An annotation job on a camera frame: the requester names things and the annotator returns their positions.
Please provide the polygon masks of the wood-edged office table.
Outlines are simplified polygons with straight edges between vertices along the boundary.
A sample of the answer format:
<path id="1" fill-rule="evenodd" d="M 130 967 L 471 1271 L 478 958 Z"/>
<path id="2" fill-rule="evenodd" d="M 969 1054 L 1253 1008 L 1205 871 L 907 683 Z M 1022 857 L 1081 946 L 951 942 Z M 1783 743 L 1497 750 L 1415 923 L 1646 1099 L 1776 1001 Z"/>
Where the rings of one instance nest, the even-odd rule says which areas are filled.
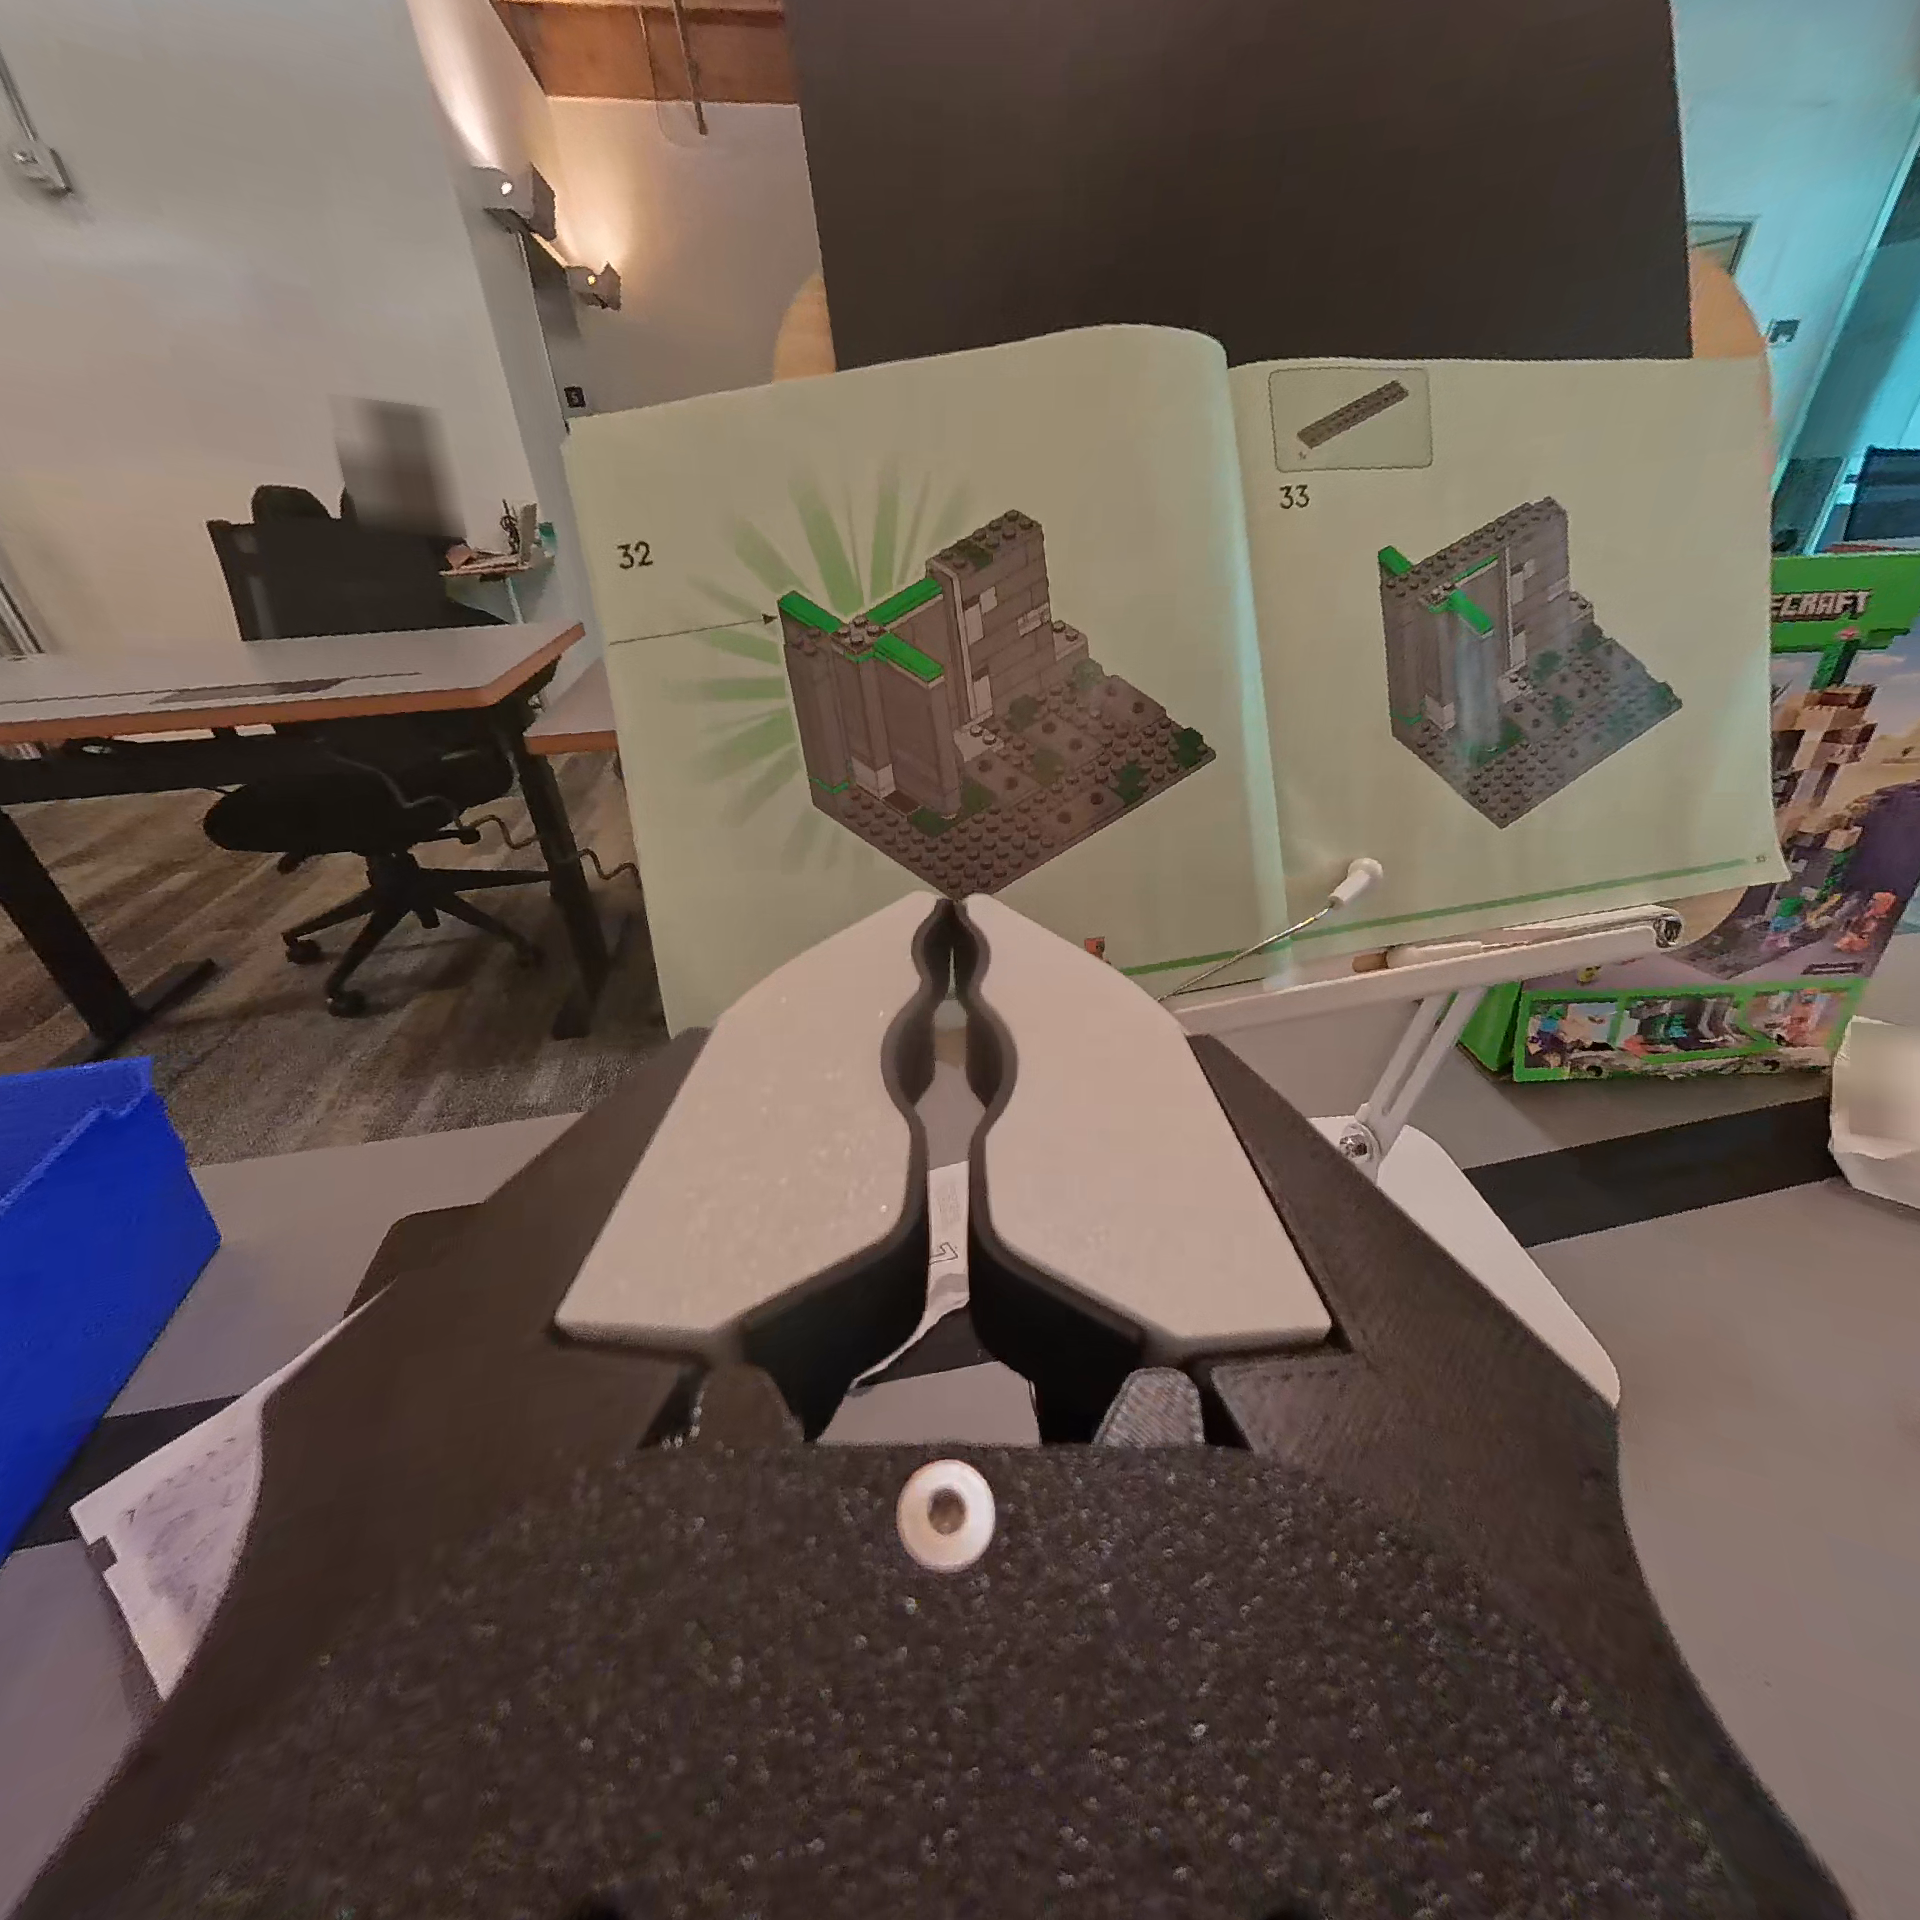
<path id="1" fill-rule="evenodd" d="M 555 1040 L 590 1033 L 610 969 L 558 779 L 528 743 L 528 688 L 585 635 L 576 619 L 245 640 L 169 656 L 5 661 L 5 809 L 201 791 L 290 773 L 320 754 L 318 727 L 400 713 L 478 713 L 510 757 L 565 926 L 574 983 Z"/>

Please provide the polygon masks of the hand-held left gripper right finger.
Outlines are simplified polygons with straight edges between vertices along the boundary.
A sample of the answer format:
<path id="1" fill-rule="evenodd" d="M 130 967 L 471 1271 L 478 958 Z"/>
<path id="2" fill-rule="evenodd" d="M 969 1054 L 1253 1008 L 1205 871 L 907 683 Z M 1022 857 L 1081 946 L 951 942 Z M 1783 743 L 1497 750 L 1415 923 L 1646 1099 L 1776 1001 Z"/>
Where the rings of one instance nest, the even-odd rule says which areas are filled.
<path id="1" fill-rule="evenodd" d="M 960 905 L 997 1047 L 974 1223 L 1159 1360 L 1319 1346 L 1330 1312 L 1177 1017 L 1010 905 Z"/>

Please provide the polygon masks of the white book stand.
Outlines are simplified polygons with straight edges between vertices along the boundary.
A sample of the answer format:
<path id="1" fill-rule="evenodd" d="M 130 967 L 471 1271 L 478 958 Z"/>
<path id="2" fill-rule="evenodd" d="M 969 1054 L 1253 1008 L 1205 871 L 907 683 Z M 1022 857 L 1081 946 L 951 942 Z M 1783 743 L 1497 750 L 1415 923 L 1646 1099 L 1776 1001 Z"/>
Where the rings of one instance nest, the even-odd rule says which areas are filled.
<path id="1" fill-rule="evenodd" d="M 1694 354 L 1746 366 L 1760 375 L 1762 443 L 1769 409 L 1769 350 L 1753 322 L 1735 279 L 1712 256 L 1691 251 L 1689 304 Z M 825 277 L 811 274 L 789 304 L 775 338 L 775 379 L 816 377 L 834 370 L 832 325 Z M 1381 1070 L 1371 1095 L 1355 1115 L 1317 1120 L 1314 1127 L 1337 1147 L 1337 1157 L 1383 1195 L 1397 1202 L 1477 1282 L 1541 1337 L 1566 1365 L 1593 1385 L 1609 1408 L 1618 1406 L 1616 1365 L 1598 1337 L 1554 1289 L 1520 1239 L 1481 1198 L 1467 1173 L 1426 1134 L 1408 1127 L 1413 1106 L 1433 1079 L 1447 1049 L 1497 978 L 1536 978 L 1566 965 L 1643 958 L 1678 942 L 1682 917 L 1675 907 L 1641 903 L 1595 910 L 1568 919 L 1534 921 L 1477 939 L 1401 944 L 1367 960 L 1367 969 L 1337 971 L 1319 983 L 1291 987 L 1241 987 L 1225 999 L 1189 999 L 1182 1019 L 1193 1033 L 1230 1033 L 1239 1026 L 1282 1024 L 1296 1017 L 1349 1013 L 1362 1003 L 1415 1001 L 1397 1049 Z M 850 1397 L 857 1401 L 878 1383 L 917 1367 L 935 1349 L 935 1330 L 953 1323 L 969 1303 L 967 1257 L 955 1255 L 928 1266 L 928 1305 L 912 1339 L 880 1367 L 859 1376 Z"/>

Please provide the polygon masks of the black panel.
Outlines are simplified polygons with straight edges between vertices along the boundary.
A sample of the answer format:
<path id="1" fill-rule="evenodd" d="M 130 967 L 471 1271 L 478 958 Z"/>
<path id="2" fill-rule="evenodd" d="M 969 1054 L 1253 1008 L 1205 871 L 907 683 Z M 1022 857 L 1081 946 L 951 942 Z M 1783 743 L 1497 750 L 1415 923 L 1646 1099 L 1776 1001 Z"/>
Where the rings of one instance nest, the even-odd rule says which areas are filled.
<path id="1" fill-rule="evenodd" d="M 1682 359 L 1657 2 L 798 2 L 843 368 L 1058 329 L 1230 363 Z"/>

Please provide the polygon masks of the blue plastic bin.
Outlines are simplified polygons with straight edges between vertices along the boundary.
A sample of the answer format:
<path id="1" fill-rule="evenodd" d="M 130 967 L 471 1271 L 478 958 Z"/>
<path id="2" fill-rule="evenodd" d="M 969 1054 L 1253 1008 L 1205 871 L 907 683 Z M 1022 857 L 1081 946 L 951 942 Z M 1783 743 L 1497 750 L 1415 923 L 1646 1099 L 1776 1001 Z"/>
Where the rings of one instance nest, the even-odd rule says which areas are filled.
<path id="1" fill-rule="evenodd" d="M 149 1061 L 5 1077 L 5 1552 L 219 1246 Z"/>

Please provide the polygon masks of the pale green instruction booklet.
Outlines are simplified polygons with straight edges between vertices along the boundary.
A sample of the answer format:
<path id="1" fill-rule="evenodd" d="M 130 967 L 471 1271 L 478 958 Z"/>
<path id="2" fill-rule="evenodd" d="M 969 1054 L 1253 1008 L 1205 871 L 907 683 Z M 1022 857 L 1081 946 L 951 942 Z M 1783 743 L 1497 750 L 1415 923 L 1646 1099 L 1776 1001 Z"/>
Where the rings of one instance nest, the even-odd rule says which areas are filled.
<path id="1" fill-rule="evenodd" d="M 578 425 L 667 1026 L 914 889 L 1189 994 L 1783 878 L 1767 425 L 1173 327 Z"/>

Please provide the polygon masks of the black office chair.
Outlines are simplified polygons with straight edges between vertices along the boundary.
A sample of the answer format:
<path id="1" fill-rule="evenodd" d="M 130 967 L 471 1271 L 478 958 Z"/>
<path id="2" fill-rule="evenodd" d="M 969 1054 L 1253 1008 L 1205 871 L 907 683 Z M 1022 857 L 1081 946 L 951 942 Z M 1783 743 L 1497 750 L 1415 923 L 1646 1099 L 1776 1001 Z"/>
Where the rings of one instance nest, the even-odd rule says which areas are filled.
<path id="1" fill-rule="evenodd" d="M 496 743 L 377 747 L 363 741 L 354 754 L 325 752 L 311 768 L 224 791 L 203 814 L 201 827 L 215 848 L 229 853 L 363 862 L 368 882 L 357 896 L 281 933 L 293 965 L 318 965 L 315 935 L 359 923 L 322 992 L 331 1017 L 361 1017 L 368 999 L 352 985 L 352 976 L 405 921 L 439 928 L 453 919 L 510 946 L 523 967 L 542 965 L 533 939 L 466 903 L 471 891 L 539 885 L 542 871 L 459 875 L 427 869 L 416 857 L 423 846 L 469 839 L 466 811 L 505 800 L 512 784 L 512 759 Z"/>
<path id="2" fill-rule="evenodd" d="M 299 487 L 256 489 L 254 512 L 206 521 L 247 642 L 501 624 L 448 597 L 446 535 L 334 517 Z"/>

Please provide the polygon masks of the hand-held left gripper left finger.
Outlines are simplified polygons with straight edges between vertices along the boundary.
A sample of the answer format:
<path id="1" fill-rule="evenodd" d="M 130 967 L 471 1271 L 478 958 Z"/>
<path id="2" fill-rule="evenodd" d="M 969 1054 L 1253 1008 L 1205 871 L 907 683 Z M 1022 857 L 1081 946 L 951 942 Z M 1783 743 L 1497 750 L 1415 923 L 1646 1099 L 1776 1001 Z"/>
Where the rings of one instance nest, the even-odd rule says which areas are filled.
<path id="1" fill-rule="evenodd" d="M 910 894 L 747 990 L 699 1045 L 558 1330 L 699 1360 L 875 1362 L 921 1319 L 949 903 Z"/>

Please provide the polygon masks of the green toy box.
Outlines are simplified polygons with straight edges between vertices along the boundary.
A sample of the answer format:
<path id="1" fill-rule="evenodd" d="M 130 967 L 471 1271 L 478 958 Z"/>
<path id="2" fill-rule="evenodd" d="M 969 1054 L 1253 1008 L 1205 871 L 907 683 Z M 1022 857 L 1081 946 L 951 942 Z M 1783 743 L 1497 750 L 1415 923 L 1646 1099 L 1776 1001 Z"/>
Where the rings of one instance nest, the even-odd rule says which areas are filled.
<path id="1" fill-rule="evenodd" d="M 1824 1067 L 1918 882 L 1915 542 L 1771 562 L 1785 873 L 1669 955 L 1488 990 L 1461 1049 L 1515 1083 Z"/>

